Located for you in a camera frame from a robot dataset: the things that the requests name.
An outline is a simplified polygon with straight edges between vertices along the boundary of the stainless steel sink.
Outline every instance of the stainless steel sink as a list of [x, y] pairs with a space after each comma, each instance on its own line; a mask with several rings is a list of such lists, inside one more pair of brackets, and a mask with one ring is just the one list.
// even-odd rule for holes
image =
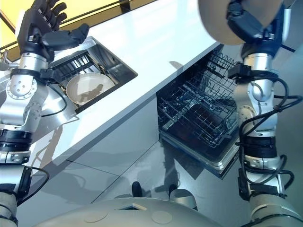
[[80, 46], [57, 53], [50, 67], [57, 71], [58, 78], [60, 78], [60, 81], [57, 82], [63, 91], [66, 89], [67, 83], [74, 76], [85, 72], [105, 74], [115, 84], [112, 88], [86, 104], [82, 106], [75, 104], [76, 113], [85, 110], [138, 75], [91, 36]]

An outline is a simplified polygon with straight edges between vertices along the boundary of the wire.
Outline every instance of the wire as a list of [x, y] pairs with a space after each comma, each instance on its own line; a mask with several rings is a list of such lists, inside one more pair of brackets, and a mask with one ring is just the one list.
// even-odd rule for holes
[[[272, 169], [258, 169], [258, 168], [248, 167], [248, 166], [246, 166], [245, 169], [248, 172], [254, 173], [254, 174], [273, 174], [274, 173], [274, 170], [272, 170]], [[281, 170], [279, 172], [279, 174], [286, 174], [286, 175], [290, 176], [288, 182], [284, 185], [284, 189], [286, 190], [293, 183], [294, 174], [290, 170]]]
[[[240, 138], [240, 142], [239, 142], [239, 146], [240, 146], [240, 157], [241, 157], [241, 170], [242, 170], [242, 173], [243, 173], [243, 176], [244, 178], [251, 184], [254, 184], [254, 185], [263, 185], [265, 183], [267, 183], [268, 181], [270, 181], [271, 179], [275, 178], [279, 173], [282, 173], [282, 174], [289, 174], [290, 175], [290, 180], [287, 182], [287, 184], [285, 185], [285, 188], [288, 188], [291, 183], [293, 182], [294, 180], [294, 174], [291, 172], [291, 171], [283, 171], [283, 168], [285, 167], [285, 164], [286, 164], [286, 161], [287, 161], [287, 156], [286, 155], [281, 155], [281, 159], [282, 159], [282, 164], [280, 165], [279, 168], [277, 168], [276, 170], [271, 170], [272, 172], [269, 173], [267, 170], [260, 170], [259, 173], [262, 173], [262, 174], [271, 174], [271, 176], [269, 176], [266, 180], [262, 181], [262, 182], [254, 182], [254, 181], [251, 181], [248, 177], [247, 177], [247, 174], [246, 174], [246, 170], [250, 171], [251, 168], [249, 167], [246, 167], [244, 165], [244, 146], [247, 146], [243, 140], [246, 136], [248, 136], [251, 132], [253, 132], [257, 127], [259, 127], [263, 122], [265, 122], [270, 116], [278, 113], [278, 112], [281, 112], [283, 111], [284, 109], [287, 109], [289, 107], [292, 107], [298, 103], [300, 103], [302, 101], [302, 96], [290, 96], [289, 95], [289, 88], [288, 88], [288, 85], [286, 84], [286, 82], [280, 78], [276, 78], [276, 77], [254, 77], [254, 78], [250, 78], [249, 81], [246, 81], [246, 82], [252, 82], [252, 81], [256, 81], [256, 80], [261, 80], [261, 79], [269, 79], [271, 81], [274, 81], [274, 82], [280, 82], [283, 87], [284, 87], [284, 90], [285, 90], [285, 95], [284, 96], [277, 96], [275, 95], [274, 98], [278, 98], [278, 99], [281, 99], [280, 103], [278, 105], [276, 105], [274, 107], [274, 109], [270, 112], [267, 112], [265, 114], [260, 114], [258, 116], [254, 116], [246, 121], [244, 121], [240, 128], [239, 128], [239, 138]], [[296, 99], [295, 101], [293, 102], [290, 102], [288, 104], [285, 104], [284, 103], [287, 101], [287, 99]], [[260, 120], [258, 123], [256, 123], [250, 130], [248, 130], [246, 133], [244, 133], [243, 129], [245, 127], [245, 125], [247, 125], [248, 123], [252, 122], [252, 121], [255, 121], [255, 120], [258, 120], [258, 119], [262, 119]]]
[[60, 92], [59, 91], [57, 91], [51, 84], [47, 84], [54, 92], [56, 92], [60, 97], [61, 97], [61, 99], [64, 101], [64, 107], [61, 109], [61, 110], [59, 110], [59, 111], [57, 111], [57, 112], [55, 112], [55, 113], [50, 113], [50, 114], [46, 114], [46, 115], [42, 115], [41, 117], [48, 117], [48, 116], [52, 116], [52, 115], [56, 115], [56, 114], [58, 114], [58, 113], [61, 113], [62, 111], [64, 111], [65, 109], [66, 109], [66, 107], [67, 107], [67, 102], [66, 102], [66, 100], [65, 100], [65, 98], [60, 94]]
[[287, 189], [294, 182], [294, 173], [289, 170], [282, 170], [279, 174], [288, 174], [290, 176], [288, 182], [284, 185], [284, 188]]
[[299, 219], [293, 215], [289, 215], [289, 214], [271, 214], [271, 215], [268, 215], [268, 216], [265, 216], [261, 219], [256, 219], [254, 220], [253, 222], [250, 222], [248, 224], [245, 224], [241, 227], [251, 227], [251, 226], [255, 226], [256, 224], [260, 224], [261, 222], [265, 221], [265, 220], [268, 220], [268, 219], [271, 219], [271, 218], [276, 218], [276, 217], [288, 217], [288, 218], [294, 218], [300, 222], [303, 223], [303, 220], [302, 219]]
[[37, 190], [35, 190], [32, 194], [30, 194], [29, 196], [27, 196], [25, 199], [21, 200], [21, 201], [18, 201], [17, 203], [17, 206], [21, 205], [22, 203], [24, 203], [25, 201], [29, 200], [30, 198], [32, 198], [38, 191], [40, 191], [40, 189], [46, 184], [46, 182], [48, 181], [50, 175], [49, 173], [44, 170], [44, 169], [41, 169], [41, 168], [37, 168], [37, 167], [29, 167], [29, 168], [32, 168], [32, 169], [35, 169], [35, 170], [38, 170], [38, 171], [41, 171], [41, 172], [44, 172], [46, 174], [46, 179], [43, 181], [43, 183], [37, 188]]

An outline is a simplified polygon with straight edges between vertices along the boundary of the white plate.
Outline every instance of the white plate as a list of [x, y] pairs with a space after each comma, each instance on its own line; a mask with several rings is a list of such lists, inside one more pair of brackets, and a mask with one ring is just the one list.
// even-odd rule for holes
[[106, 75], [88, 72], [73, 77], [66, 86], [66, 94], [74, 103], [84, 105], [114, 85]]

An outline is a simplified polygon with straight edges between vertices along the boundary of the white countertop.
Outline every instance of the white countertop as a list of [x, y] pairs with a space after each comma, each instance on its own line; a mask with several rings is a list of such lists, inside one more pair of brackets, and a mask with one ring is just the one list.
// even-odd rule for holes
[[[34, 143], [28, 165], [60, 164], [216, 47], [200, 21], [197, 2], [159, 0], [92, 27], [89, 36], [138, 76], [79, 113], [62, 131]], [[177, 71], [170, 61], [183, 67]]]

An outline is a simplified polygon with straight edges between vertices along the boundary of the dish drying rack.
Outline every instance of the dish drying rack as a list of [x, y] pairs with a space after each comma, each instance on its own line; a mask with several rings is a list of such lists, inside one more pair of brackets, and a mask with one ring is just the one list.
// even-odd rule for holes
[[55, 78], [54, 80], [64, 89], [68, 82], [78, 74], [97, 72], [107, 75], [104, 67], [97, 63], [87, 51], [77, 52], [74, 56], [69, 57], [68, 59], [63, 58], [61, 61], [58, 61], [51, 66], [57, 73], [58, 79]]
[[190, 133], [215, 148], [237, 128], [236, 103], [232, 97], [234, 80], [227, 72], [235, 65], [233, 59], [214, 51], [206, 67], [194, 77], [179, 84], [166, 96], [158, 99], [160, 130]]

